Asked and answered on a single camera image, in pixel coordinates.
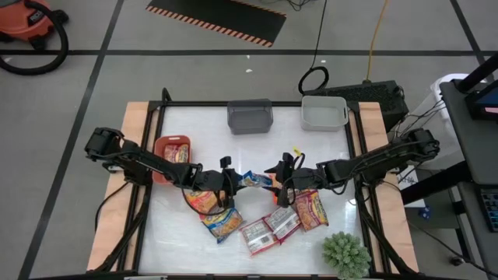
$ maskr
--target yellow tag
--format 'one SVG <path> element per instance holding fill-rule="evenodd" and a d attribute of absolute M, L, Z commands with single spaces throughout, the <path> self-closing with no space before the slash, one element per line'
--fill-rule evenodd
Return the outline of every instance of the yellow tag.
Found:
<path fill-rule="evenodd" d="M 296 156 L 301 156 L 301 151 L 296 146 L 293 147 L 293 151 L 296 153 Z"/>

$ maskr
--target green plant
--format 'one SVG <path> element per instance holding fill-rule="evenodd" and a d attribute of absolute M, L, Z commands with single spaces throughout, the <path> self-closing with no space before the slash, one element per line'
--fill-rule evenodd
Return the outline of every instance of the green plant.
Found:
<path fill-rule="evenodd" d="M 360 244 L 359 237 L 343 232 L 325 237 L 323 256 L 327 264 L 337 270 L 340 279 L 368 275 L 372 261 L 366 248 Z"/>

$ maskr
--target white plastic bin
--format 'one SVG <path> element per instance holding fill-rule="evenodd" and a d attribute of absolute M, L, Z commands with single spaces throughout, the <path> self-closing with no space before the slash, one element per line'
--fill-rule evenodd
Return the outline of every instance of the white plastic bin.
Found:
<path fill-rule="evenodd" d="M 338 131 L 349 121 L 344 98 L 305 96 L 301 103 L 301 127 L 309 131 Z"/>

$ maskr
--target white tabletop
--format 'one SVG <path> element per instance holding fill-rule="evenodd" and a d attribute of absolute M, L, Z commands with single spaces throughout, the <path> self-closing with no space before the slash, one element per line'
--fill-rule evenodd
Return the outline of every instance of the white tabletop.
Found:
<path fill-rule="evenodd" d="M 225 107 L 168 107 L 162 136 L 188 136 L 192 162 L 202 163 L 204 170 L 220 170 L 219 159 L 231 156 L 231 167 L 238 173 L 262 173 L 276 165 L 284 152 L 292 152 L 294 146 L 306 154 L 305 167 L 349 158 L 344 129 L 303 131 L 299 107 L 273 107 L 273 116 L 268 133 L 232 135 Z M 339 231 L 362 237 L 352 182 L 341 196 L 321 190 L 320 197 L 329 226 L 307 233 L 299 229 L 282 245 L 251 257 L 238 231 L 216 244 L 198 215 L 183 201 L 180 189 L 154 184 L 139 272 L 334 275 L 321 256 L 323 239 Z M 272 194 L 257 188 L 238 192 L 235 206 L 247 223 L 277 209 Z"/>

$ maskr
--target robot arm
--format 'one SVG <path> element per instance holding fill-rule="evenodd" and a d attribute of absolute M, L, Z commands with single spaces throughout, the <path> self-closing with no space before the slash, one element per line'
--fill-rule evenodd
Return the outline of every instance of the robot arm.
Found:
<path fill-rule="evenodd" d="M 289 153 L 284 153 L 277 166 L 265 171 L 276 173 L 276 180 L 282 183 L 283 187 L 267 189 L 277 194 L 278 205 L 287 207 L 288 187 L 299 190 L 334 189 L 359 174 L 365 182 L 374 184 L 382 180 L 389 170 L 409 160 L 423 162 L 433 159 L 439 150 L 439 142 L 429 131 L 417 129 L 394 139 L 388 145 L 353 159 L 334 159 L 317 163 L 317 169 L 296 168 L 297 159 Z M 230 157 L 220 160 L 221 173 L 215 170 L 202 171 L 202 164 L 169 162 L 124 139 L 120 131 L 110 128 L 96 128 L 86 144 L 85 152 L 89 159 L 103 161 L 104 167 L 120 166 L 124 170 L 126 181 L 133 184 L 152 183 L 149 172 L 154 170 L 180 188 L 193 191 L 225 191 L 229 194 L 227 197 L 230 205 L 233 205 L 233 196 L 243 188 L 238 187 L 240 175 L 227 168 L 231 164 Z"/>

